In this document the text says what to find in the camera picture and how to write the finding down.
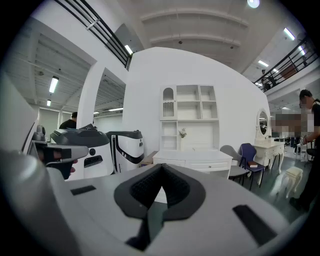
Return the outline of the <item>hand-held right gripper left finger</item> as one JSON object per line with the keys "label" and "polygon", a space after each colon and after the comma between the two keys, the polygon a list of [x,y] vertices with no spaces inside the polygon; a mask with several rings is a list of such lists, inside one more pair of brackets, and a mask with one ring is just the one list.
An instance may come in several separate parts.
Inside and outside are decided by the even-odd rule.
{"label": "hand-held right gripper left finger", "polygon": [[125,242],[140,251],[151,243],[148,211],[161,189],[162,180],[162,165],[157,164],[122,182],[114,190],[114,200],[122,212],[127,217],[141,220],[137,235]]}

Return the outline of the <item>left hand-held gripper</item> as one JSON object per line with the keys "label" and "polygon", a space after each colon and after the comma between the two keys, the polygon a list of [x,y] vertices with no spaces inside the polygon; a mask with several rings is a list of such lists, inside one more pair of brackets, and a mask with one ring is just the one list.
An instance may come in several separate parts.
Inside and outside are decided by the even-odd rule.
{"label": "left hand-held gripper", "polygon": [[73,164],[89,153],[87,146],[49,143],[45,139],[45,128],[38,125],[33,133],[27,153],[40,160],[46,167],[59,170],[67,180]]}

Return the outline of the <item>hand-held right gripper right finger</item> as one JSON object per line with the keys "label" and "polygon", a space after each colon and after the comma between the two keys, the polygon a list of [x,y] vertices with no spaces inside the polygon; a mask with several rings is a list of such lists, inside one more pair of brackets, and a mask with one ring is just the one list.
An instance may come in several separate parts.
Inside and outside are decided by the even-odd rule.
{"label": "hand-held right gripper right finger", "polygon": [[198,180],[167,164],[161,166],[161,186],[167,201],[164,222],[189,219],[206,198],[206,190]]}

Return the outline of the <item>white and black service robot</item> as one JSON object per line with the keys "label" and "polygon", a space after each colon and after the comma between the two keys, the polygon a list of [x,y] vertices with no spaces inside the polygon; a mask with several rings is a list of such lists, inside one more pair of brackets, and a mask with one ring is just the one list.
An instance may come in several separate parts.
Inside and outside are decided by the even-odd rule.
{"label": "white and black service robot", "polygon": [[75,164],[75,172],[68,181],[111,175],[114,171],[110,140],[92,124],[80,129],[57,129],[50,134],[50,142],[67,146],[86,146],[88,153]]}
{"label": "white and black service robot", "polygon": [[113,172],[123,173],[140,167],[144,159],[144,139],[139,130],[109,131]]}

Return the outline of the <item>long brown cardboard box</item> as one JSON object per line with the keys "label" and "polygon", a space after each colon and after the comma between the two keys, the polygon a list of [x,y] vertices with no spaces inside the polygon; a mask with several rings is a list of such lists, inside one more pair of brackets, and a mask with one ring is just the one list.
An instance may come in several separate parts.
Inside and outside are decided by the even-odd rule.
{"label": "long brown cardboard box", "polygon": [[153,157],[157,153],[158,153],[158,151],[153,151],[148,156],[145,156],[143,158],[143,160],[140,162],[140,167],[144,167],[144,166],[147,166],[147,165],[152,165],[153,164]]}

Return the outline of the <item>grey chair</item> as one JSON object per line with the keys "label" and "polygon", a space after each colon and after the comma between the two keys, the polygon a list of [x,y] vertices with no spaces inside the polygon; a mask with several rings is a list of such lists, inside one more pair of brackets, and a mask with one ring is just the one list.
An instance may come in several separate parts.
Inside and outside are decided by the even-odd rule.
{"label": "grey chair", "polygon": [[220,148],[220,151],[229,155],[232,157],[232,161],[235,162],[235,164],[231,164],[230,171],[229,171],[229,178],[233,181],[235,179],[239,179],[238,183],[241,182],[241,185],[244,185],[244,180],[246,174],[249,172],[245,168],[245,158],[241,156],[238,152],[235,151],[235,149],[230,145],[223,145]]}

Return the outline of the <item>white shelf hutch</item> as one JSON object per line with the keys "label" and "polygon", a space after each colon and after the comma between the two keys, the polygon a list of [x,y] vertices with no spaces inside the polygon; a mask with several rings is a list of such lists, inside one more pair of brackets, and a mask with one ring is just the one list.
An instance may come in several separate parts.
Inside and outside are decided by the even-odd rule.
{"label": "white shelf hutch", "polygon": [[161,150],[180,151],[179,130],[186,129],[184,151],[219,149],[220,125],[213,85],[169,85],[160,90]]}

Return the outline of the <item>blue chair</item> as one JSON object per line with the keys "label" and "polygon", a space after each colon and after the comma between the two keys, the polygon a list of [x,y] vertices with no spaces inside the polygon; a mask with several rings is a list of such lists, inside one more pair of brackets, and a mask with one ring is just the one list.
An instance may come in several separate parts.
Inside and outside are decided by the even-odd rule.
{"label": "blue chair", "polygon": [[[250,187],[249,190],[252,189],[253,181],[254,181],[254,176],[255,174],[259,174],[257,184],[259,187],[261,187],[263,176],[264,176],[264,171],[266,167],[258,162],[255,161],[255,156],[257,154],[257,150],[255,147],[253,147],[250,143],[243,143],[240,146],[241,149],[241,156],[245,158],[245,164],[244,167],[248,170],[250,176]],[[258,164],[257,168],[250,168],[247,165],[247,162],[254,161]]]}

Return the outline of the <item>white vanity table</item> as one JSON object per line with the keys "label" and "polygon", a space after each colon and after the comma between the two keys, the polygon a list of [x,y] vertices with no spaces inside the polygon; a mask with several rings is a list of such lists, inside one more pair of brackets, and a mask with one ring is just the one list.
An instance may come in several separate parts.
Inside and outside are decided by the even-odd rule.
{"label": "white vanity table", "polygon": [[258,141],[258,144],[253,145],[256,154],[254,156],[254,161],[261,164],[271,170],[276,157],[279,157],[278,163],[278,173],[282,172],[282,163],[284,160],[285,143],[274,141],[271,139],[266,139],[264,141]]}

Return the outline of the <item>white oval mirror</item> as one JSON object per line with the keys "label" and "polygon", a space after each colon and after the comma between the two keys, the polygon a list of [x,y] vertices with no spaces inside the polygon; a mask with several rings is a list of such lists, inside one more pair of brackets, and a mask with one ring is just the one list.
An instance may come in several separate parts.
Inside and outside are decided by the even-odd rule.
{"label": "white oval mirror", "polygon": [[256,141],[268,139],[270,136],[270,118],[264,108],[260,108],[256,116]]}

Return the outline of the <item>white cushioned stool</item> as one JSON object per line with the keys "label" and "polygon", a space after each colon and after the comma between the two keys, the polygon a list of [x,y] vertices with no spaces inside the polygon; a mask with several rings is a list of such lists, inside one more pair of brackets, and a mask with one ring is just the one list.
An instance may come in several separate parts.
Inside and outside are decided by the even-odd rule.
{"label": "white cushioned stool", "polygon": [[290,167],[286,171],[282,171],[276,178],[270,195],[275,196],[280,192],[284,192],[285,198],[287,199],[291,193],[296,193],[302,177],[303,170],[296,166]]}

